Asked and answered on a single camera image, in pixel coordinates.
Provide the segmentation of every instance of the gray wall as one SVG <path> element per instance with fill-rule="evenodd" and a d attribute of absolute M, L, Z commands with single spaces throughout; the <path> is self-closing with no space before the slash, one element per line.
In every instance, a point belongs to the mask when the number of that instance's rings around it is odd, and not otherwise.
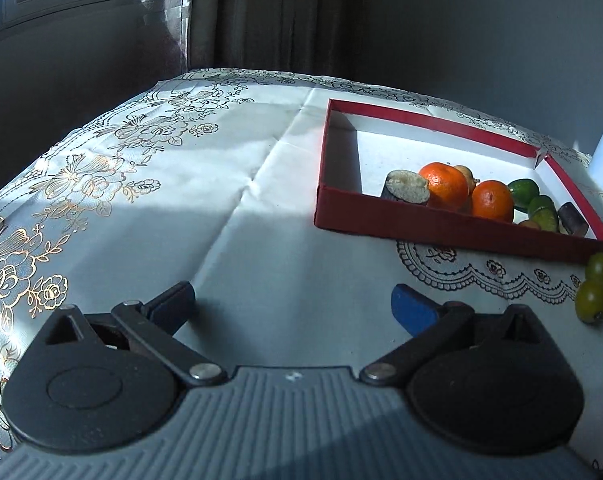
<path fill-rule="evenodd" d="M 72 129 L 155 83 L 140 71 L 139 0 L 0 33 L 0 189 Z"/>
<path fill-rule="evenodd" d="M 357 80 L 460 102 L 592 153 L 603 0 L 367 0 Z"/>

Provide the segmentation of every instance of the red box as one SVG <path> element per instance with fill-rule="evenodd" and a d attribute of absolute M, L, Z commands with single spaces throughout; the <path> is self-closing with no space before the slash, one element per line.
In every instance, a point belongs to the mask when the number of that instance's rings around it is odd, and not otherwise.
<path fill-rule="evenodd" d="M 419 171 L 438 161 L 468 166 L 482 180 L 533 178 L 556 205 L 575 204 L 588 234 L 579 238 L 379 198 L 389 171 Z M 347 234 L 580 264 L 603 252 L 603 222 L 551 155 L 466 124 L 340 100 L 328 103 L 314 223 Z"/>

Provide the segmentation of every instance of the tangerine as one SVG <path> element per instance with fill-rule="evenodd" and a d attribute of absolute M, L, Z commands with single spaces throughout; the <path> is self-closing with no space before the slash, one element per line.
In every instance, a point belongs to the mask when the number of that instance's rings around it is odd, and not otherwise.
<path fill-rule="evenodd" d="M 485 180 L 472 192 L 472 215 L 502 222 L 512 222 L 515 201 L 503 182 Z"/>
<path fill-rule="evenodd" d="M 428 181 L 429 206 L 457 211 L 466 202 L 468 182 L 461 171 L 442 162 L 431 162 L 419 174 Z"/>

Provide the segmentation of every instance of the green fruit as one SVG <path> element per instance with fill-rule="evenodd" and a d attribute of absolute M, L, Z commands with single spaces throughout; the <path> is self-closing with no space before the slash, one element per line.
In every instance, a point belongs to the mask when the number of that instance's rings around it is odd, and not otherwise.
<path fill-rule="evenodd" d="M 508 189 L 513 200 L 515 201 L 515 207 L 520 211 L 528 211 L 528 206 L 531 200 L 536 196 L 539 196 L 539 186 L 534 180 L 529 178 L 520 178 L 514 180 L 508 184 Z"/>
<path fill-rule="evenodd" d="M 593 254 L 585 267 L 587 280 L 600 280 L 603 282 L 603 253 Z"/>
<path fill-rule="evenodd" d="M 528 204 L 528 218 L 532 220 L 533 215 L 543 208 L 556 211 L 555 204 L 548 195 L 539 195 L 531 200 L 530 204 Z"/>
<path fill-rule="evenodd" d="M 585 280 L 575 296 L 575 313 L 584 323 L 594 323 L 603 318 L 603 283 Z"/>
<path fill-rule="evenodd" d="M 551 231 L 553 233 L 557 232 L 559 220 L 557 219 L 557 213 L 555 213 L 552 209 L 539 209 L 533 216 L 531 216 L 531 220 L 536 224 L 539 224 L 539 227 L 541 227 L 542 231 Z"/>

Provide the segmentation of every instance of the cut eggplant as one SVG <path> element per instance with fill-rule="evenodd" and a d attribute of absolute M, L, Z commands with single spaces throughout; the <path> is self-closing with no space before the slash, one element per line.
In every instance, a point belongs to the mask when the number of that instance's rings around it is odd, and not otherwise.
<path fill-rule="evenodd" d="M 566 202 L 557 211 L 559 220 L 566 233 L 583 238 L 588 232 L 588 222 L 572 202 Z"/>
<path fill-rule="evenodd" d="M 428 181 L 412 171 L 391 171 L 386 177 L 383 190 L 381 190 L 381 198 L 426 205 L 430 199 Z"/>

